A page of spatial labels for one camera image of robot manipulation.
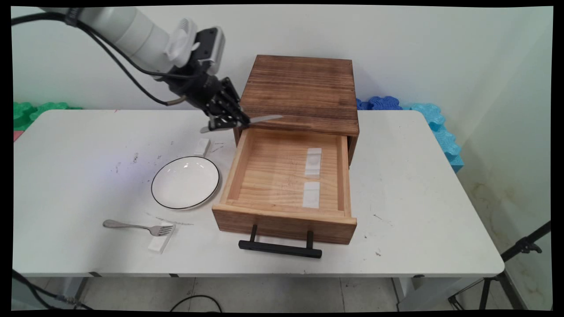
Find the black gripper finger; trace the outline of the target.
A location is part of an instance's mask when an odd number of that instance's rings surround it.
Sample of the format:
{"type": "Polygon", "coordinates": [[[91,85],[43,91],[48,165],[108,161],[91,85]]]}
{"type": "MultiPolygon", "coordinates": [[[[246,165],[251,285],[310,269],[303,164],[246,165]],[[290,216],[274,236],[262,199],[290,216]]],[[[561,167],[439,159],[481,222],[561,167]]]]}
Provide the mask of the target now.
{"type": "Polygon", "coordinates": [[[223,102],[223,108],[227,111],[228,115],[233,121],[236,121],[241,126],[248,126],[251,124],[250,117],[247,116],[240,106],[240,96],[238,95],[232,81],[229,77],[220,80],[222,90],[220,90],[220,98],[223,102]]]}
{"type": "Polygon", "coordinates": [[[241,109],[232,103],[208,103],[206,104],[210,132],[233,129],[241,126],[241,109]]]}

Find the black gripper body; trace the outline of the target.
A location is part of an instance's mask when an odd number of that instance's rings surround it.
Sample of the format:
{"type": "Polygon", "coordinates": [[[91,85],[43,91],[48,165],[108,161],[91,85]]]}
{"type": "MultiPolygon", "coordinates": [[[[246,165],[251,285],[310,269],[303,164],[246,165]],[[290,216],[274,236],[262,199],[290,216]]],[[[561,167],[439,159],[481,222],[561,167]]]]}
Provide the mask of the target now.
{"type": "Polygon", "coordinates": [[[220,79],[206,72],[182,74],[179,70],[172,70],[169,74],[189,77],[170,77],[169,90],[180,97],[185,96],[187,102],[199,110],[225,111],[223,107],[231,104],[231,96],[228,94],[229,77],[220,79]]]}

